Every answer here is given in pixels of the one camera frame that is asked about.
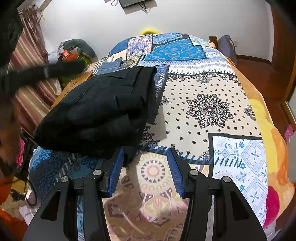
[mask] wooden bed headboard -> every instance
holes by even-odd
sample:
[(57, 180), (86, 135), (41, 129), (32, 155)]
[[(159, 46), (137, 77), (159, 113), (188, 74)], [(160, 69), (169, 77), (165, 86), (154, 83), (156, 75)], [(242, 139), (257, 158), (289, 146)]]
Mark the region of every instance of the wooden bed headboard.
[(209, 38), (210, 38), (210, 43), (214, 43), (215, 44), (215, 46), (216, 46), (216, 49), (218, 49), (218, 38), (217, 38), (217, 36), (209, 36)]

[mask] wooden floor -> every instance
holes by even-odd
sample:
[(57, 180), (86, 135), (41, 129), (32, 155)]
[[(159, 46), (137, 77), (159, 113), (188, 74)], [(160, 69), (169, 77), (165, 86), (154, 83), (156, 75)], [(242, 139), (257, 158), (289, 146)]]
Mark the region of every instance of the wooden floor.
[(274, 125), (283, 136), (289, 122), (280, 103), (288, 83), (266, 63), (238, 59), (237, 68), (261, 92)]

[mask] blue patterned blanket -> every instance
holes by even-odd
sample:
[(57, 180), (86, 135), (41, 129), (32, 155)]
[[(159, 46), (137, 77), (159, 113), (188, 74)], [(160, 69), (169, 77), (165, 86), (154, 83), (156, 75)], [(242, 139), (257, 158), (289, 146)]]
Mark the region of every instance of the blue patterned blanket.
[[(168, 33), (128, 38), (118, 43), (104, 61), (118, 58), (123, 59), (119, 69), (156, 66), (159, 109), (154, 124), (145, 127), (139, 145), (142, 152), (128, 170), (122, 170), (117, 191), (104, 206), (111, 239), (167, 240), (174, 236), (168, 231), (172, 227), (181, 234), (177, 227), (184, 221), (187, 204), (184, 206), (171, 181), (165, 157), (169, 147), (209, 177), (230, 176), (263, 225), (267, 197), (265, 148), (250, 102), (224, 56), (198, 37)], [(94, 63), (88, 71), (96, 72), (101, 64)], [(217, 165), (209, 162), (211, 157), (229, 161)], [(29, 178), (38, 197), (44, 199), (61, 176), (83, 177), (99, 168), (102, 161), (38, 148)], [(124, 192), (130, 192), (126, 200), (133, 199), (123, 204), (119, 196)], [(141, 204), (135, 210), (128, 204), (137, 198)], [(78, 230), (83, 237), (81, 200)], [(179, 216), (172, 218), (176, 212)], [(131, 223), (150, 233), (122, 230)]]

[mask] metal screw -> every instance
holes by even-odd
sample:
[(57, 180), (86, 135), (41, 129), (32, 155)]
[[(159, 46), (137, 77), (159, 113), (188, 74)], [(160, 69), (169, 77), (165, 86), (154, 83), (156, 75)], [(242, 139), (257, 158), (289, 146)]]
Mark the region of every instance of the metal screw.
[(94, 170), (93, 171), (93, 174), (95, 175), (95, 176), (98, 176), (98, 175), (100, 175), (102, 173), (102, 171), (100, 170), (100, 169), (97, 169), (97, 170)]
[(198, 175), (198, 170), (196, 170), (196, 169), (191, 169), (191, 170), (190, 170), (190, 174), (191, 174), (192, 176), (197, 176), (197, 175)]
[(69, 180), (69, 178), (67, 176), (63, 176), (61, 177), (61, 182), (65, 183)]
[(231, 181), (231, 178), (230, 177), (223, 177), (223, 181), (226, 182), (226, 183), (229, 183)]

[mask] gray backpack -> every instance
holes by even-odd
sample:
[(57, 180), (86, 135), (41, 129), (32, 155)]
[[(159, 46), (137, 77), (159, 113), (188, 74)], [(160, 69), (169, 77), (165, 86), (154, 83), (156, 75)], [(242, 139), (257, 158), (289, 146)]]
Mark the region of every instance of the gray backpack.
[(224, 35), (218, 40), (218, 50), (226, 57), (230, 58), (235, 65), (237, 65), (235, 47), (230, 36)]

